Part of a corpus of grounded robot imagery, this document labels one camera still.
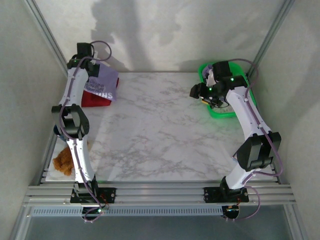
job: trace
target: purple bag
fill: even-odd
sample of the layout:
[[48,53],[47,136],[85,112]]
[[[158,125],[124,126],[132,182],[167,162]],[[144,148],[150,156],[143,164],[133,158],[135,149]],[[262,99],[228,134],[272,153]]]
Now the purple bag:
[[117,100],[116,88],[119,73],[113,68],[100,63],[98,77],[90,76],[84,90],[111,101]]

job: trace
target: white wall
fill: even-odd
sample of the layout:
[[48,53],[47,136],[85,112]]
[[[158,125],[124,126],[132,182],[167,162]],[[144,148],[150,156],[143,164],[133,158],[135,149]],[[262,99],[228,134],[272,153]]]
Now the white wall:
[[260,64],[255,96],[311,239],[320,236],[320,1],[296,0]]
[[122,72],[195,72],[212,60],[253,60],[283,1],[36,0],[66,59],[76,42],[105,40],[111,66]]
[[22,0],[0,7],[0,239],[9,238],[66,78]]

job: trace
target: white marble tabletop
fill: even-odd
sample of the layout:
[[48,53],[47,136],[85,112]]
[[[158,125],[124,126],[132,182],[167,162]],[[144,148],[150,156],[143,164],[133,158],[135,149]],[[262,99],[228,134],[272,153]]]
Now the white marble tabletop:
[[[197,73],[120,73],[119,79],[117,101],[83,108],[98,181],[220,180],[233,169],[231,156],[244,142],[240,123],[212,118],[205,104],[189,97]],[[52,158],[65,146],[58,139]],[[51,161],[46,181],[74,179]]]

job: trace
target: green tray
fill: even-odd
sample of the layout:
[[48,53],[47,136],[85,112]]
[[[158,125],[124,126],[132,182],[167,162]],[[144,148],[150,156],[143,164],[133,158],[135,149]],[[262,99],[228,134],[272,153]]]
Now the green tray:
[[[215,62],[210,62],[210,63],[205,63],[205,64],[202,64],[199,68],[198,68],[198,74],[199,74],[199,77],[200,77],[200,80],[202,83],[204,83],[204,79],[202,77],[202,71],[205,69],[205,67],[207,65],[212,65],[214,64]],[[230,67],[230,70],[232,72],[232,74],[234,76],[239,76],[239,75],[242,75],[244,77],[244,80],[246,81],[246,83],[248,84],[248,80],[247,80],[247,77],[244,73],[244,71],[242,70],[242,68],[234,63],[234,62],[229,62],[229,67]],[[257,105],[256,103],[256,99],[255,99],[255,96],[253,95],[252,91],[250,90],[250,96],[252,98],[252,101],[254,103],[254,105]],[[215,119],[222,119],[222,118],[233,118],[233,117],[236,117],[236,113],[233,111],[233,112],[216,112],[214,111],[214,109],[212,109],[209,105],[207,106],[208,108],[208,111],[211,115],[211,117],[215,118]]]

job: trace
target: brown fluffy object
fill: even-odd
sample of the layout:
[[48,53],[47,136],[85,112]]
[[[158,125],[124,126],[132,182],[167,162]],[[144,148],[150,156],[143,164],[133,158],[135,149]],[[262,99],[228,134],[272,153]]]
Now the brown fluffy object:
[[53,159],[54,168],[66,176],[70,176],[75,167],[70,148],[67,146],[59,155]]

